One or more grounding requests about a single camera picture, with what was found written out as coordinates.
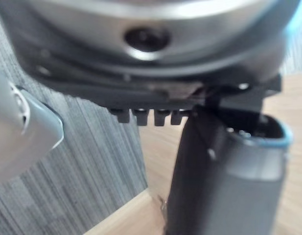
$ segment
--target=shiny metal surface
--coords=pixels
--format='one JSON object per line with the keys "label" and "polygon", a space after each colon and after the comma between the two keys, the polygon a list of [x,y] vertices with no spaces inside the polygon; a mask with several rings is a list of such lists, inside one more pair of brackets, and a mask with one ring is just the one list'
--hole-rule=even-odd
{"label": "shiny metal surface", "polygon": [[[58,29],[91,47],[116,56],[175,62],[224,46],[278,0],[27,1]],[[136,27],[166,30],[169,45],[156,52],[128,46],[124,34]]]}

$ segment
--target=wooden floor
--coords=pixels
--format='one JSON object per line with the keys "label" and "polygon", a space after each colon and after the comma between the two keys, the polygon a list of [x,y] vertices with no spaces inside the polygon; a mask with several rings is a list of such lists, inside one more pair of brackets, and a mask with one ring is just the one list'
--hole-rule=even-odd
{"label": "wooden floor", "polygon": [[[284,80],[284,92],[266,100],[265,113],[288,123],[295,135],[274,234],[302,235],[302,74]],[[140,128],[149,190],[86,235],[163,234],[164,221],[156,198],[167,198],[181,131],[182,126],[170,125],[164,128],[151,125]]]}

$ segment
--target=gray striped carpet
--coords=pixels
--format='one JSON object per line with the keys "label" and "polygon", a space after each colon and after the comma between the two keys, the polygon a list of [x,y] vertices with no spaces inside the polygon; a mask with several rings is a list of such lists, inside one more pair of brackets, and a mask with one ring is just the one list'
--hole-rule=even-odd
{"label": "gray striped carpet", "polygon": [[[51,91],[19,68],[0,25],[0,70],[65,121],[65,141],[0,185],[0,235],[80,235],[146,188],[139,133],[106,109]],[[282,71],[302,71],[302,28]]]}

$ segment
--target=gray plastic part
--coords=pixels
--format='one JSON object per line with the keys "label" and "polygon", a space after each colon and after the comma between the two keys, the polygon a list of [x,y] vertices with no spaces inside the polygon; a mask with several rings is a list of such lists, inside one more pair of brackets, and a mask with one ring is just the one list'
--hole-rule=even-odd
{"label": "gray plastic part", "polygon": [[185,125],[167,202],[167,235],[269,235],[292,136],[270,117],[250,137],[199,109]]}
{"label": "gray plastic part", "polygon": [[0,183],[29,169],[63,138],[60,118],[0,74]]}

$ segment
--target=round hole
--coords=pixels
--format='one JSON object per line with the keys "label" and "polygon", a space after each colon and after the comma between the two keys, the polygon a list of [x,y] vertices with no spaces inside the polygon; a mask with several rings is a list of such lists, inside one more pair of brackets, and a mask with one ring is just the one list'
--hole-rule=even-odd
{"label": "round hole", "polygon": [[169,34],[165,30],[141,27],[129,30],[124,37],[132,48],[142,52],[156,52],[169,43]]}

